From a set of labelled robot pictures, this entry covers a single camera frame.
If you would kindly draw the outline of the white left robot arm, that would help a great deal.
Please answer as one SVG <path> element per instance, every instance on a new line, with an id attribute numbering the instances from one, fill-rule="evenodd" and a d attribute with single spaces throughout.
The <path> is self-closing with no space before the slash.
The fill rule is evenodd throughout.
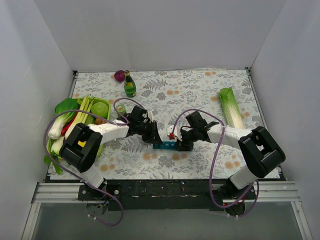
<path id="1" fill-rule="evenodd" d="M 99 147 L 109 141 L 133 135 L 140 135 L 148 144 L 163 143 L 153 114 L 136 105 L 124 118 L 112 123 L 78 123 L 64 140 L 59 155 L 80 172 L 80 179 L 90 186 L 89 194 L 95 200 L 101 200 L 107 191 L 102 184 L 104 178 L 95 167 Z"/>

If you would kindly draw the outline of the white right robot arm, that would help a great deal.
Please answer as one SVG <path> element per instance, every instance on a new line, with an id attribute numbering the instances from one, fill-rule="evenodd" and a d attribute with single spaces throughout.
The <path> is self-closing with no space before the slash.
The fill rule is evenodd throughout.
<path id="1" fill-rule="evenodd" d="M 268 130 L 263 126 L 255 129 L 240 129 L 212 121 L 207 122 L 199 111 L 186 117 L 188 130 L 176 125 L 168 129 L 171 140 L 176 139 L 179 151 L 191 151 L 194 142 L 203 141 L 228 145 L 241 151 L 245 166 L 230 176 L 224 185 L 217 189 L 220 196 L 237 199 L 247 186 L 265 178 L 286 160 L 286 155 Z"/>

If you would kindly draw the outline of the teal weekly pill organizer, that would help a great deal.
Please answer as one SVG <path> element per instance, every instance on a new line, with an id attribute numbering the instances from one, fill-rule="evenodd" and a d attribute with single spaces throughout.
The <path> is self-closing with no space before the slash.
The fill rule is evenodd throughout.
<path id="1" fill-rule="evenodd" d="M 155 150 L 177 150 L 175 141 L 163 141 L 162 144 L 153 144 Z"/>

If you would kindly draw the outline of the green pill bottle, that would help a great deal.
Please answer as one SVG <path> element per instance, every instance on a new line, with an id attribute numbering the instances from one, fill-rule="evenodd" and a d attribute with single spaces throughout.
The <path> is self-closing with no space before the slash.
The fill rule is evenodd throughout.
<path id="1" fill-rule="evenodd" d="M 115 106 L 115 110 L 117 112 L 117 119 L 124 121 L 127 117 L 127 110 L 124 104 L 117 104 Z"/>

